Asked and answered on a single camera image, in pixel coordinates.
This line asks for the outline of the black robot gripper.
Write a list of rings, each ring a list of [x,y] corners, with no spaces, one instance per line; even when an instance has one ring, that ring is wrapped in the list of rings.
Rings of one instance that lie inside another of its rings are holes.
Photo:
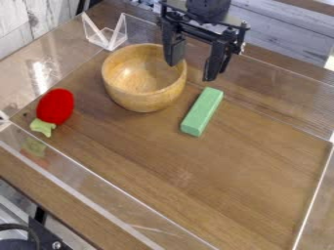
[[[236,36],[232,44],[234,54],[241,54],[246,46],[246,33],[250,24],[229,15],[232,0],[161,0],[161,27],[165,60],[176,66],[185,58],[186,37],[184,32],[202,41],[212,41],[224,35],[205,28],[225,26]],[[210,56],[205,63],[204,81],[214,81],[220,73],[226,70],[232,59],[232,45],[229,40],[217,39],[212,43]]]

